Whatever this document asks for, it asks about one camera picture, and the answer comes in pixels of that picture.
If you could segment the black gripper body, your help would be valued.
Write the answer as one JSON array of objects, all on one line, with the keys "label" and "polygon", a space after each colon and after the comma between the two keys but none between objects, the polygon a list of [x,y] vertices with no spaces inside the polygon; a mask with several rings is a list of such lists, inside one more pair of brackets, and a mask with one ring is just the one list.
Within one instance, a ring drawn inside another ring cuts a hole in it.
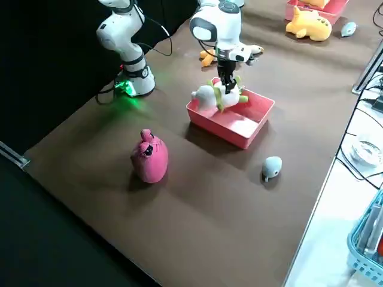
[{"label": "black gripper body", "polygon": [[233,74],[236,68],[236,61],[231,60],[217,60],[217,71],[218,74]]}]

